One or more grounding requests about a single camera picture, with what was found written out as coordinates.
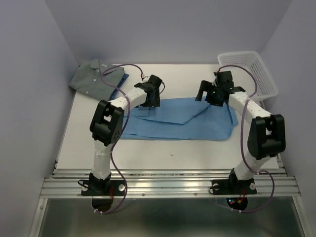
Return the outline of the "light blue long sleeve shirt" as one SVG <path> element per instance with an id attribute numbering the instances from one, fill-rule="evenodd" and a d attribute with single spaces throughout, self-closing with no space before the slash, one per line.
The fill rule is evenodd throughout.
<path id="1" fill-rule="evenodd" d="M 235 110 L 194 98 L 163 99 L 160 107 L 134 108 L 124 119 L 125 140 L 209 140 L 230 138 L 238 125 Z"/>

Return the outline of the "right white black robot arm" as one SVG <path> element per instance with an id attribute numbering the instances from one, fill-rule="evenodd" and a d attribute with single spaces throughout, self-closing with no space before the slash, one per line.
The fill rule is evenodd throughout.
<path id="1" fill-rule="evenodd" d="M 216 86 L 203 80 L 200 84 L 196 101 L 201 101 L 206 94 L 210 105 L 227 104 L 241 115 L 240 125 L 250 126 L 247 138 L 247 150 L 241 146 L 242 161 L 231 170 L 226 180 L 212 180 L 210 193 L 214 195 L 238 195 L 243 192 L 256 194 L 254 176 L 262 173 L 262 165 L 270 158 L 283 152 L 286 147 L 285 120 L 282 115 L 273 115 L 256 102 L 245 90 L 232 82 L 228 86 Z"/>

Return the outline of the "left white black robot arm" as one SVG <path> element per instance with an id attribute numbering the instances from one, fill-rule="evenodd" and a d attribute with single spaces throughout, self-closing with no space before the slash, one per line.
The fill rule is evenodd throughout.
<path id="1" fill-rule="evenodd" d="M 111 154 L 115 143 L 123 134 L 124 117 L 138 106 L 160 106 L 161 84 L 161 79 L 150 78 L 146 82 L 135 84 L 132 90 L 117 99 L 98 103 L 89 128 L 94 140 L 94 162 L 89 174 L 88 189 L 100 195 L 109 191 Z"/>

